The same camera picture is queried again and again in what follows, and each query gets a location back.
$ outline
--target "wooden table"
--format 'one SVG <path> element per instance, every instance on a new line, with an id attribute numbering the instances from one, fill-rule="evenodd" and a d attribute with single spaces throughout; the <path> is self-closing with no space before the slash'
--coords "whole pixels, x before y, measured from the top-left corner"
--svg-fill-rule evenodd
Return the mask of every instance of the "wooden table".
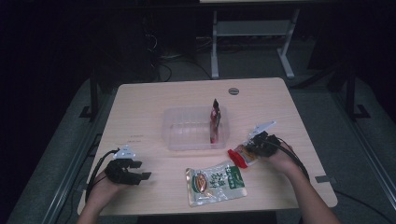
<path id="1" fill-rule="evenodd" d="M 230 88 L 239 94 L 231 95 Z M 230 138 L 223 149 L 169 150 L 162 139 L 164 110 L 177 106 L 212 105 L 217 99 L 228 111 Z M 188 203 L 186 168 L 207 168 L 229 160 L 227 150 L 248 137 L 254 126 L 276 120 L 268 133 L 284 139 L 310 174 L 311 183 L 330 207 L 337 199 L 308 133 L 281 78 L 230 79 L 122 85 L 117 93 L 93 167 L 109 150 L 132 147 L 143 165 L 135 172 L 152 172 L 149 180 L 125 190 L 102 215 L 159 215 L 297 208 L 289 180 L 274 167 L 259 161 L 241 169 L 247 197 L 191 208 Z M 108 157 L 101 169 L 111 160 Z M 81 198 L 78 212 L 84 206 Z"/>

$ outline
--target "gray floor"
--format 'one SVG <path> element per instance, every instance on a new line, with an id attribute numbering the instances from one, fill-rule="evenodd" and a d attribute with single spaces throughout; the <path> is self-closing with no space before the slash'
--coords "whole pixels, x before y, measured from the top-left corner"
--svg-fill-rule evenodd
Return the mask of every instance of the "gray floor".
<path id="1" fill-rule="evenodd" d="M 236 53 L 219 55 L 220 79 L 251 77 L 282 77 L 287 85 L 297 84 L 317 71 L 308 71 L 306 66 L 314 41 L 293 41 L 288 56 L 296 75 L 293 80 L 285 78 L 281 63 L 276 55 L 277 43 L 267 43 L 260 47 L 244 48 Z M 178 59 L 166 63 L 172 69 L 169 81 L 188 81 L 208 79 L 210 57 L 208 52 L 197 54 L 197 63 L 183 62 Z M 161 69 L 162 79 L 169 71 Z M 396 127 L 385 111 L 376 102 L 370 88 L 357 80 L 356 102 L 366 107 L 370 119 L 359 119 L 350 123 L 339 98 L 344 93 L 333 94 L 326 90 L 328 77 L 304 90 L 290 90 L 291 96 L 308 130 L 311 140 L 328 176 L 332 178 L 334 189 L 344 192 L 370 204 L 391 220 L 396 220 L 395 208 L 389 201 L 377 175 L 364 152 L 356 127 L 362 130 L 368 143 L 382 162 L 390 179 L 396 180 L 395 154 Z M 89 157 L 81 167 L 68 197 L 59 200 L 59 218 L 51 217 L 48 210 L 64 183 L 64 174 L 79 148 L 88 149 L 93 139 L 106 125 L 117 90 L 111 94 L 100 94 L 100 114 L 94 121 L 79 118 L 82 108 L 90 103 L 89 82 L 81 86 L 69 106 L 64 119 L 53 136 L 41 162 L 35 169 L 28 186 L 22 194 L 8 223 L 75 223 L 82 184 L 88 177 L 92 166 Z M 339 203 L 332 210 L 343 223 L 387 223 L 373 210 L 344 196 L 337 195 Z M 298 223 L 300 214 L 297 209 L 277 211 L 278 223 Z M 137 217 L 101 217 L 100 223 L 136 223 Z"/>

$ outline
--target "human arm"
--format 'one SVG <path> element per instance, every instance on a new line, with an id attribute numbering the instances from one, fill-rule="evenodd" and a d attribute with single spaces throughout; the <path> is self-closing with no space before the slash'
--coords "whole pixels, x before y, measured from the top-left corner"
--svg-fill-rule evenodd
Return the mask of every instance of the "human arm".
<path id="1" fill-rule="evenodd" d="M 291 150 L 285 143 L 282 143 L 281 146 Z M 268 161 L 289 179 L 305 224 L 340 223 L 337 216 L 323 202 L 300 168 L 286 153 L 278 150 Z"/>
<path id="2" fill-rule="evenodd" d="M 111 200 L 128 185 L 115 184 L 106 178 L 104 172 L 100 173 L 94 180 L 90 197 L 79 215 L 77 224 L 93 224 L 97 222 L 102 210 Z"/>

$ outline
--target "clear plastic box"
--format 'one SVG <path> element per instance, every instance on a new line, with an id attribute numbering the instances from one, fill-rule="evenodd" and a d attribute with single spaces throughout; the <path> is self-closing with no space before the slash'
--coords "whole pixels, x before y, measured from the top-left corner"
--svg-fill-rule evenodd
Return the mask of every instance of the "clear plastic box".
<path id="1" fill-rule="evenodd" d="M 220 106 L 219 141 L 210 143 L 210 112 L 212 106 L 188 106 L 166 109 L 163 116 L 163 140 L 169 149 L 225 148 L 230 136 L 227 109 Z"/>

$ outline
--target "red object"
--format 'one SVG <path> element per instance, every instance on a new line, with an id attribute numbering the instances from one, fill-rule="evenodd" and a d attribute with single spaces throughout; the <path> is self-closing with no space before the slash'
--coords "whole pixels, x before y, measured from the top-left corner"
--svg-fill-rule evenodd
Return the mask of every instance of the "red object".
<path id="1" fill-rule="evenodd" d="M 242 158 L 239 153 L 233 151 L 232 149 L 228 149 L 228 155 L 230 156 L 231 160 L 233 163 L 235 163 L 236 166 L 241 167 L 241 168 L 247 168 L 248 165 L 245 163 L 244 158 Z"/>

